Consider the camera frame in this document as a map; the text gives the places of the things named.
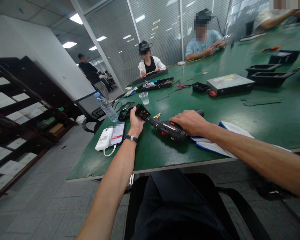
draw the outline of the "water bottle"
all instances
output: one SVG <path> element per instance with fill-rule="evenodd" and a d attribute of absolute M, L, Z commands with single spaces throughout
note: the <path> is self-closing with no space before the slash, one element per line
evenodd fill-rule
<path fill-rule="evenodd" d="M 98 101 L 101 109 L 107 114 L 107 116 L 110 118 L 110 120 L 112 122 L 117 122 L 119 115 L 113 109 L 111 104 L 104 97 L 102 97 L 99 92 L 95 93 L 94 96 L 97 98 L 97 101 Z"/>

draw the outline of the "clear plastic cup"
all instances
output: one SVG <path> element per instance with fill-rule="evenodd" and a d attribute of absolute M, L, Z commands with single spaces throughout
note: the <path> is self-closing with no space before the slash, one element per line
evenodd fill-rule
<path fill-rule="evenodd" d="M 139 94 L 139 98 L 141 98 L 143 105 L 149 104 L 148 92 L 143 92 Z"/>

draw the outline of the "black drill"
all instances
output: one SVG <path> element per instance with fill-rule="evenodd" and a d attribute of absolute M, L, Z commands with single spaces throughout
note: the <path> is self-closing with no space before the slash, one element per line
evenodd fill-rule
<path fill-rule="evenodd" d="M 196 112 L 199 113 L 202 117 L 204 117 L 204 112 L 201 109 L 198 109 Z M 186 140 L 187 134 L 177 123 L 170 121 L 160 121 L 155 118 L 150 118 L 149 122 L 159 132 L 161 132 L 162 136 L 167 135 L 173 141 L 176 142 L 183 142 L 184 140 Z"/>

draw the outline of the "green table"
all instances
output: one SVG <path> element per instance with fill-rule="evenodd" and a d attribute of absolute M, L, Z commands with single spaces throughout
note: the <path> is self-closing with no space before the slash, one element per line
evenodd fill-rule
<path fill-rule="evenodd" d="M 267 33 L 251 41 L 235 43 L 232 49 L 229 44 L 226 49 L 216 52 L 213 56 L 183 66 L 171 67 L 169 73 L 161 76 L 160 79 L 174 77 L 175 81 L 180 79 L 181 83 L 191 79 L 187 83 L 192 84 L 206 83 L 208 79 L 232 73 L 247 76 L 246 68 L 254 64 L 267 64 L 273 54 L 271 52 L 252 54 L 252 52 L 298 38 L 300 38 L 300 29 L 286 28 Z M 300 50 L 300 40 L 284 45 L 281 49 Z M 300 55 L 293 65 L 281 66 L 276 71 L 288 72 L 298 66 L 300 66 Z M 168 120 L 169 117 L 185 109 L 203 109 L 205 119 L 209 122 L 218 124 L 219 121 L 227 121 L 247 130 L 256 139 L 293 151 L 300 150 L 300 71 L 289 77 L 279 88 L 254 87 L 251 92 L 217 98 L 192 92 L 190 87 L 173 92 L 175 89 L 171 87 L 149 92 L 150 103 L 145 107 L 152 116 L 161 113 L 160 119 Z M 282 103 L 248 107 L 240 100 L 248 97 L 277 97 L 282 99 Z M 123 104 L 128 101 L 141 103 L 138 94 L 120 100 Z M 105 174 L 119 147 L 112 157 L 105 157 L 103 151 L 98 152 L 94 148 L 103 129 L 113 125 L 115 123 L 112 123 L 109 118 L 104 120 L 66 181 L 91 180 Z M 126 121 L 126 133 L 129 128 L 130 121 Z M 182 144 L 171 141 L 161 136 L 146 122 L 136 149 L 134 173 L 233 160 L 196 147 L 190 138 Z"/>

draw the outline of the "watch strap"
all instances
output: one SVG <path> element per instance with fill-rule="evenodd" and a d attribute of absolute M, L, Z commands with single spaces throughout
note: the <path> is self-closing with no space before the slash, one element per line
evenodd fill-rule
<path fill-rule="evenodd" d="M 138 139 L 134 136 L 127 135 L 127 136 L 125 136 L 124 139 L 130 139 L 131 141 L 138 143 Z"/>

